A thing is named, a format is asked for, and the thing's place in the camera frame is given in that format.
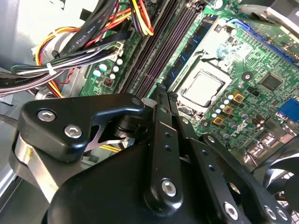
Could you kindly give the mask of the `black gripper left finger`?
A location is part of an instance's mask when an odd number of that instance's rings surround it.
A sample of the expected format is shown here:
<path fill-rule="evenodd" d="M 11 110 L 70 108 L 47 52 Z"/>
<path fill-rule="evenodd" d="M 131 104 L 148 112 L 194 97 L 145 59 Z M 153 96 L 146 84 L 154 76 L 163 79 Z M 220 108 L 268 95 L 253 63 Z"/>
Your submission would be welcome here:
<path fill-rule="evenodd" d="M 171 122 L 168 94 L 158 86 L 144 99 L 121 93 L 28 102 L 14 156 L 51 203 L 68 179 L 134 145 L 150 121 Z"/>

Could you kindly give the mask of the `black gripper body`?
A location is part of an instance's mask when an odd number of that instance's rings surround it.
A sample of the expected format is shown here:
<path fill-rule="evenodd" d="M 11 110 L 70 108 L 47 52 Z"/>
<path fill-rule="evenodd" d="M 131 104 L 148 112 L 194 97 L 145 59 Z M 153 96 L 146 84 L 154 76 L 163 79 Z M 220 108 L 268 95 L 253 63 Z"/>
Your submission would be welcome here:
<path fill-rule="evenodd" d="M 46 224 L 208 224 L 211 148 L 174 118 L 150 121 L 134 145 L 68 179 Z"/>

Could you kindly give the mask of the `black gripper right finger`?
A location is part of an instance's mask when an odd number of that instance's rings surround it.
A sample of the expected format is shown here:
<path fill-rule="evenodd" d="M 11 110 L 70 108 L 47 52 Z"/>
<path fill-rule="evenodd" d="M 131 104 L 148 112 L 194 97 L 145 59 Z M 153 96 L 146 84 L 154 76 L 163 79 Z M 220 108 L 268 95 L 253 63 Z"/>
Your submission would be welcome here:
<path fill-rule="evenodd" d="M 211 134 L 198 136 L 178 114 L 177 94 L 168 100 L 179 143 L 204 188 L 212 224 L 290 224 L 291 216 L 254 176 Z"/>

